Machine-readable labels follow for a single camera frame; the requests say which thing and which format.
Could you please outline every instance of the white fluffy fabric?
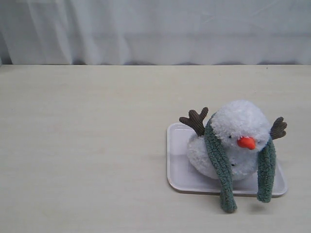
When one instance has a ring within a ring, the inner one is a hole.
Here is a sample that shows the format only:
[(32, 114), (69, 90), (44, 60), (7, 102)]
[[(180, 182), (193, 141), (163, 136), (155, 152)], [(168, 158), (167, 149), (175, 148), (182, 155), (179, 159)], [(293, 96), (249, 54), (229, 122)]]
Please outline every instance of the white fluffy fabric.
[[(246, 100), (236, 100), (223, 106), (214, 115), (211, 126), (221, 140), (232, 168), (232, 179), (242, 180), (258, 169), (257, 155), (267, 144), (271, 125), (262, 111)], [(241, 148), (237, 141), (252, 137), (256, 148)], [(216, 171), (207, 155), (204, 137), (194, 135), (188, 143), (190, 163), (203, 175), (217, 179)]]

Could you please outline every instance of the curtain fold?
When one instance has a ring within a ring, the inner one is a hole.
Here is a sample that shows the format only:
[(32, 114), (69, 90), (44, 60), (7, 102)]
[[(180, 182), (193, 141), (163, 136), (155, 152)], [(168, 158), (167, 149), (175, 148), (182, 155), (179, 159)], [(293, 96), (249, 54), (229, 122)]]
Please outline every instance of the curtain fold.
[(4, 64), (311, 64), (309, 0), (2, 0)]

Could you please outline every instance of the white tray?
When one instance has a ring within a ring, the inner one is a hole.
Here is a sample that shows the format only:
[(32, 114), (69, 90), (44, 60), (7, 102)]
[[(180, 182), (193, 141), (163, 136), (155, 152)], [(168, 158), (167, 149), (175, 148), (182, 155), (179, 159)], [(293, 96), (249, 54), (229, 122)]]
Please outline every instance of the white tray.
[[(189, 162), (186, 151), (189, 138), (194, 130), (182, 123), (174, 123), (167, 130), (167, 178), (170, 185), (183, 192), (220, 193), (218, 180), (201, 175)], [(233, 182), (234, 195), (256, 195), (258, 190), (257, 173), (243, 181)], [(280, 164), (276, 162), (276, 175), (273, 197), (287, 192), (287, 184)]]

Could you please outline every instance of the stuffed toy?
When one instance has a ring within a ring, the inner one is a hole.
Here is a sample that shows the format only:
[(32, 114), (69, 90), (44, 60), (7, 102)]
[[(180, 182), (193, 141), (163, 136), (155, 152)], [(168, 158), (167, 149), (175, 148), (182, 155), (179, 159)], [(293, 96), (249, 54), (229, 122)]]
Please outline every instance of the stuffed toy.
[(273, 140), (284, 137), (287, 123), (283, 117), (269, 124), (263, 112), (247, 100), (232, 101), (208, 120), (208, 108), (198, 114), (189, 111), (189, 118), (179, 121), (194, 129), (187, 156), (201, 174), (220, 181), (220, 204), (227, 213), (237, 209), (233, 197), (233, 181), (258, 174), (257, 199), (270, 202), (276, 169)]

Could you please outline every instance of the white table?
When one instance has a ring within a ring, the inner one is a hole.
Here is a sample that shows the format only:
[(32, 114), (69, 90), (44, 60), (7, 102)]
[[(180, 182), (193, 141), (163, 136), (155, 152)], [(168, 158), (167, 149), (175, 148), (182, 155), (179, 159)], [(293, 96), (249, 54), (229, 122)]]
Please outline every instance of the white table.
[[(310, 89), (311, 66), (2, 66), (0, 232), (310, 232)], [(226, 215), (169, 186), (166, 129), (235, 99), (288, 122), (289, 191)]]

